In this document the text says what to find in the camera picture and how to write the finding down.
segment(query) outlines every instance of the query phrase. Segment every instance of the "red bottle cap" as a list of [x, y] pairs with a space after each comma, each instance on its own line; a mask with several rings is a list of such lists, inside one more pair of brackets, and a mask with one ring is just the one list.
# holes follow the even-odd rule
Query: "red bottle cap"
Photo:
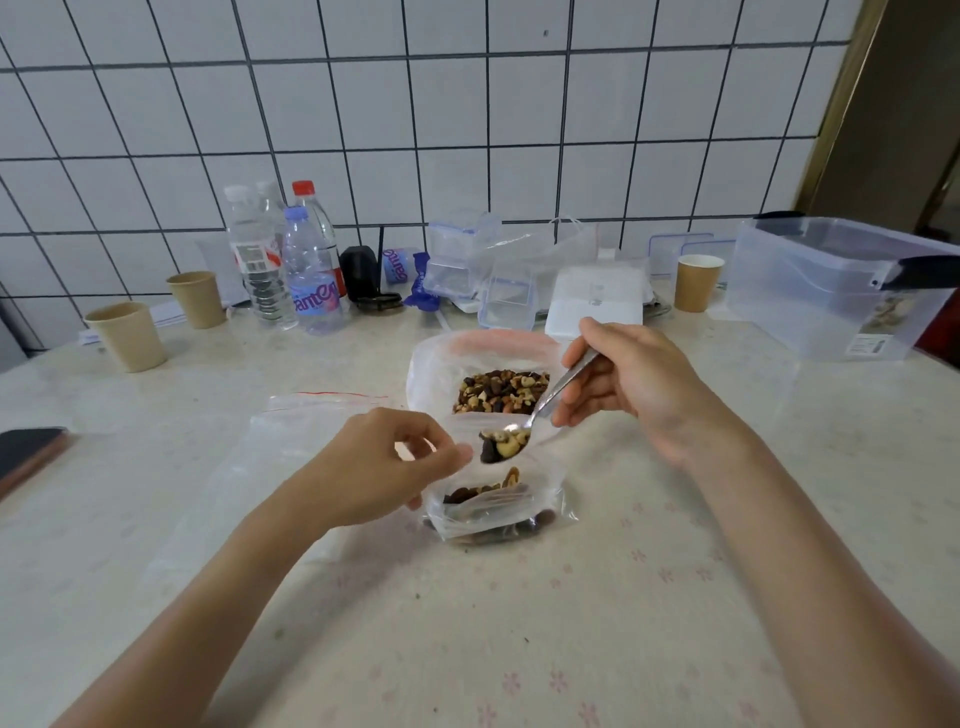
[[313, 183], [310, 180], [297, 180], [292, 186], [294, 188], [294, 194], [297, 195], [297, 197], [309, 197], [317, 192], [313, 188]]

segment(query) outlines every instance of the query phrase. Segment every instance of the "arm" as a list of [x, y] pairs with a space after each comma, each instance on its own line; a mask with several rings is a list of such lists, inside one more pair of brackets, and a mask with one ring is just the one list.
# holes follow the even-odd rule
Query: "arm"
[[[417, 458], [404, 462], [395, 443]], [[437, 447], [434, 451], [430, 444]], [[460, 470], [454, 445], [417, 412], [350, 418], [307, 465], [250, 513], [190, 585], [54, 723], [54, 728], [197, 725], [280, 582], [334, 526], [372, 521]]]
[[757, 435], [686, 357], [646, 327], [581, 322], [598, 359], [564, 391], [557, 425], [593, 412], [636, 416], [700, 487], [752, 587], [811, 726], [960, 724], [956, 673], [896, 610]]

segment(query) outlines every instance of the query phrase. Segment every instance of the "right hand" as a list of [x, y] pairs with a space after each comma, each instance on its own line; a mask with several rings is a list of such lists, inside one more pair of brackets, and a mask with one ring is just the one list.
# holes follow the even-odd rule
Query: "right hand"
[[557, 427], [578, 425], [600, 410], [623, 410], [640, 421], [657, 451], [681, 468], [714, 433], [746, 428], [659, 331], [586, 318], [580, 333], [564, 354], [564, 366], [576, 364], [587, 346], [603, 356], [562, 392], [553, 414]]

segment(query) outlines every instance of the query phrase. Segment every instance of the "plastic storage box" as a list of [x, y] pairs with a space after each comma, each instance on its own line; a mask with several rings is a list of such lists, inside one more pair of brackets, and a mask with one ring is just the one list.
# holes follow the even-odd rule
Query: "plastic storage box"
[[801, 358], [903, 359], [960, 285], [960, 247], [835, 218], [756, 220], [727, 306]]

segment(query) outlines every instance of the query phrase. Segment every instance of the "forearm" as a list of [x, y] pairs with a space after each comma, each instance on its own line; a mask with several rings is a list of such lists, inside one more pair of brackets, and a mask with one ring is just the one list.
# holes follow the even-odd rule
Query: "forearm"
[[199, 723], [267, 602], [305, 550], [268, 498], [54, 728]]
[[741, 423], [687, 467], [720, 523], [810, 725], [960, 721], [952, 669]]

